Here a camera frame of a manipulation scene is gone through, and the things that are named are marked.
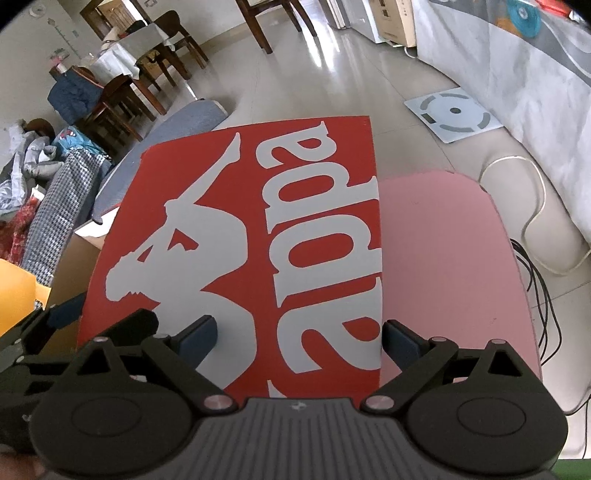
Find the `left hand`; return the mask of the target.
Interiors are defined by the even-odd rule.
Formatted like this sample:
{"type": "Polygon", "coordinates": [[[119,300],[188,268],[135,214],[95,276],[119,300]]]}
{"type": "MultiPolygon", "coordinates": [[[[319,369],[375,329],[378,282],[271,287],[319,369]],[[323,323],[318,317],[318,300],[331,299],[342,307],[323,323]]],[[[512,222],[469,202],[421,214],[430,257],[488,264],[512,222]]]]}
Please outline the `left hand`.
{"type": "Polygon", "coordinates": [[[0,454],[1,480],[37,480],[46,470],[36,456],[20,455],[12,452],[0,454]]]}

